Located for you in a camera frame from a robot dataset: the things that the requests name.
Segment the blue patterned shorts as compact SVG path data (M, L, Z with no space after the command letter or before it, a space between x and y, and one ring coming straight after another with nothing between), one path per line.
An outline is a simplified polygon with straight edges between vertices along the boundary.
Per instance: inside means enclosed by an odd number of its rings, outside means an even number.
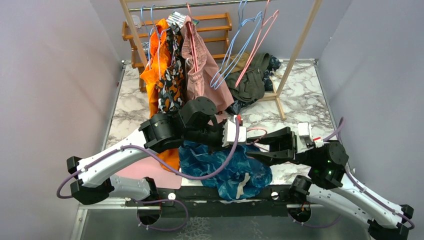
M182 173L201 177L215 172L225 162L231 149L208 152L208 147L185 141L178 149ZM217 175L201 181L202 185L216 188L226 201L253 198L271 184L272 170L258 160L247 156L247 152L260 152L255 145L238 145L227 166Z

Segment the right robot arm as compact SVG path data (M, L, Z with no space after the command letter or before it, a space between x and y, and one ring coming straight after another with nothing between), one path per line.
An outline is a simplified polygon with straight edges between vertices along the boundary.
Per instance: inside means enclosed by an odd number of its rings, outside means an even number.
M414 209L396 204L366 187L347 169L349 156L333 139L312 134L309 123L250 137L267 145L268 151L251 151L248 156L271 167L285 163L308 166L307 175L297 175L281 196L296 204L313 203L350 217L364 225L375 240L405 240L414 228Z

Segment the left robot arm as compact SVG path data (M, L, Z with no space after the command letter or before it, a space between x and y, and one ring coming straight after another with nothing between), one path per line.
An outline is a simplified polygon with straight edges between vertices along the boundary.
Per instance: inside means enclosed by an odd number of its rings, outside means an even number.
M83 205L107 198L130 198L152 205L157 200L152 178L132 179L116 173L142 159L178 149L184 141L223 148L228 122L218 121L217 112L216 105L201 96L174 112L154 114L129 136L94 156L68 158L68 172L75 178L70 198Z

